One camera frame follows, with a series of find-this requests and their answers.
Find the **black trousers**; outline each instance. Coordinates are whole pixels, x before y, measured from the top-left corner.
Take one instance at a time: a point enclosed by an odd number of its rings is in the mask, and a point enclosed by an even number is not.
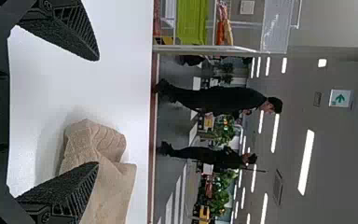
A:
[[[170,85],[165,93],[174,101],[181,103],[191,110],[197,112],[210,112],[203,111],[205,108],[209,107],[208,104],[211,100],[211,97],[206,91],[191,91]]]
[[[197,160],[213,165],[217,162],[219,152],[210,150],[207,147],[185,147],[180,150],[171,150],[169,155],[182,159]]]

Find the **dark shoe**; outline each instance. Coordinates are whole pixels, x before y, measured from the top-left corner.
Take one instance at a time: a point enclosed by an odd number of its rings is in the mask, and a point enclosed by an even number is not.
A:
[[[164,93],[167,88],[170,86],[170,83],[163,78],[153,89],[153,93]]]
[[[172,146],[167,142],[161,142],[161,146],[158,148],[158,152],[164,156],[170,155],[172,151]]]

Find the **exit sign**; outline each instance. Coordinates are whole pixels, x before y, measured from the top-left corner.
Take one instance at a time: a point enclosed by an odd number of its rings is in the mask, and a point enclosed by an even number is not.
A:
[[[351,91],[331,90],[329,106],[347,108],[351,106]]]

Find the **man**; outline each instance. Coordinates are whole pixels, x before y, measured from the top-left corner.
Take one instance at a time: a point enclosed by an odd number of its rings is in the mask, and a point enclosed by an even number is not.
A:
[[[224,147],[223,150],[214,151],[207,147],[185,147],[181,150],[174,150],[166,142],[161,143],[160,153],[171,157],[181,159],[192,159],[214,165],[220,169],[240,169],[245,168],[247,164],[255,164],[257,156],[255,154],[245,153],[238,155],[230,147]]]
[[[232,115],[235,119],[240,113],[250,114],[252,110],[260,109],[267,114],[282,112],[282,100],[276,97],[266,97],[250,88],[212,87],[208,90],[191,91],[171,85],[162,79],[154,92],[166,95],[172,103],[180,102],[187,108],[200,113]]]

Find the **fluorescent light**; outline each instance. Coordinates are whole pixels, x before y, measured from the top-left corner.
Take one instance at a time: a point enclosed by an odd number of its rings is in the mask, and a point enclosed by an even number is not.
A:
[[[245,153],[245,148],[246,148],[246,135],[243,137],[243,141],[242,141],[242,154]]]
[[[237,219],[238,216],[238,202],[235,203],[235,219]]]
[[[243,141],[243,129],[241,129],[241,138],[240,138],[240,144],[242,144]]]
[[[301,164],[301,173],[298,181],[298,191],[300,191],[302,195],[305,194],[305,189],[307,187],[308,173],[310,170],[310,157],[312,155],[314,138],[315,138],[315,133],[311,130],[308,130],[307,140],[305,142],[305,148],[304,148],[303,161]]]
[[[276,143],[277,143],[277,135],[278,135],[278,128],[279,128],[279,119],[280,119],[280,115],[276,114],[275,115],[275,123],[274,123],[274,131],[272,133],[272,143],[271,143],[271,152],[274,153],[275,152],[275,147],[276,147]]]
[[[269,64],[271,63],[271,58],[267,57],[267,64],[266,64],[266,77],[269,75]]]
[[[255,58],[252,59],[252,70],[251,70],[251,78],[255,75]]]
[[[234,194],[232,196],[234,197],[235,201],[235,198],[237,197],[237,185],[234,186]]]
[[[261,210],[260,224],[266,223],[267,205],[269,204],[269,196],[267,193],[264,194],[263,209]]]
[[[231,212],[231,221],[230,221],[231,224],[234,223],[234,211]]]
[[[257,174],[257,172],[255,171],[257,170],[257,165],[254,165],[254,173],[253,173],[253,177],[252,177],[252,186],[251,186],[251,192],[253,193],[255,191],[255,176]]]
[[[261,133],[263,130],[263,119],[264,119],[264,110],[260,111],[260,122],[258,124],[258,133]]]
[[[260,66],[261,66],[261,57],[258,57],[258,59],[257,59],[257,73],[256,73],[257,77],[260,77]]]
[[[241,187],[241,182],[242,182],[242,170],[240,170],[240,178],[238,180],[238,188]]]
[[[318,67],[326,67],[327,66],[327,60],[326,59],[319,59]]]
[[[282,73],[286,73],[287,58],[282,59]]]
[[[246,188],[242,189],[242,198],[241,198],[241,209],[245,206],[245,194],[246,194]]]

